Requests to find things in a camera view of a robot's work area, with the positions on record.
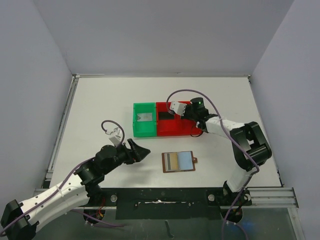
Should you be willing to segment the brown leather card holder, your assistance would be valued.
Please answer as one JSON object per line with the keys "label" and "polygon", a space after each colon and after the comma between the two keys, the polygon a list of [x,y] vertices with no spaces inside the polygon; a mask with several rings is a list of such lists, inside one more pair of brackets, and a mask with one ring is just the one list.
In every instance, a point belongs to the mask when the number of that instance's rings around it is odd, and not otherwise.
{"label": "brown leather card holder", "polygon": [[[179,170],[166,170],[167,153],[177,153]],[[193,155],[192,151],[163,152],[161,157],[163,173],[193,172],[196,170],[195,164],[198,162],[198,159]]]}

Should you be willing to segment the gold card with grey stripe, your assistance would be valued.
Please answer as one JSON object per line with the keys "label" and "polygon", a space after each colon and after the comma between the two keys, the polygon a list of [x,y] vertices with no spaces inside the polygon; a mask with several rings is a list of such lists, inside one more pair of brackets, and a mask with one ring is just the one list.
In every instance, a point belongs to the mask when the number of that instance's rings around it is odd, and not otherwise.
{"label": "gold card with grey stripe", "polygon": [[167,171],[178,171],[179,161],[178,154],[176,152],[167,153],[166,155],[166,170]]}

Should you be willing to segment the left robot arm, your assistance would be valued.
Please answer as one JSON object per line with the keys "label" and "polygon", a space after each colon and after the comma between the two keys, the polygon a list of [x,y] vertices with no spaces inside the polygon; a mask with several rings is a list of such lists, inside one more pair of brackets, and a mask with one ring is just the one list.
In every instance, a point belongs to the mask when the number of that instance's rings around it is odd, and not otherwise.
{"label": "left robot arm", "polygon": [[44,226],[67,212],[86,204],[99,204],[99,184],[105,175],[122,164],[138,163],[151,153],[131,138],[128,143],[129,147],[123,143],[105,145],[94,157],[72,169],[62,182],[29,199],[9,202],[0,220],[1,237],[31,240]]}

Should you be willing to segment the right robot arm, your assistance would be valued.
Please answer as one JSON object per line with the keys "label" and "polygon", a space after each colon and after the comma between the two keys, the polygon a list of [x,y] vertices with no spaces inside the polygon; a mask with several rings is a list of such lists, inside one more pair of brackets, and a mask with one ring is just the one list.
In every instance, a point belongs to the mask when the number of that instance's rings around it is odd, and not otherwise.
{"label": "right robot arm", "polygon": [[224,183],[222,197],[227,204],[235,204],[241,198],[240,191],[260,171],[260,166],[272,157],[271,147],[260,125],[255,121],[235,122],[223,119],[218,113],[210,113],[202,97],[193,98],[177,114],[194,121],[202,132],[231,141],[236,167]]}

